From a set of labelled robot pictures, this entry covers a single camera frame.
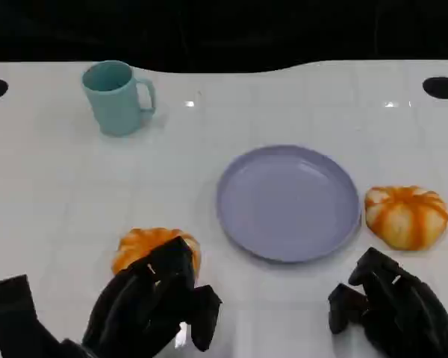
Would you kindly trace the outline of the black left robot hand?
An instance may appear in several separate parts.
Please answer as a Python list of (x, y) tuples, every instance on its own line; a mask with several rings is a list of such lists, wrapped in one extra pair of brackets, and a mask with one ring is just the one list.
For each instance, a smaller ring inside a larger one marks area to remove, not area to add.
[(192, 258), (178, 236), (116, 274), (96, 301), (81, 344), (95, 357), (154, 357), (184, 322), (194, 346), (207, 351), (222, 301), (211, 286), (196, 286)]

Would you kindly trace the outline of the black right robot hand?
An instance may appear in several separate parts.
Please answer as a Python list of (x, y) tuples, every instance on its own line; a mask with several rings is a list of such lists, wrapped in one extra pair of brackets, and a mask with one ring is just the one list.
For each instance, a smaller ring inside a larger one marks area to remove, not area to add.
[(329, 329), (364, 328), (387, 357), (448, 357), (448, 313), (427, 283), (375, 248), (330, 293)]

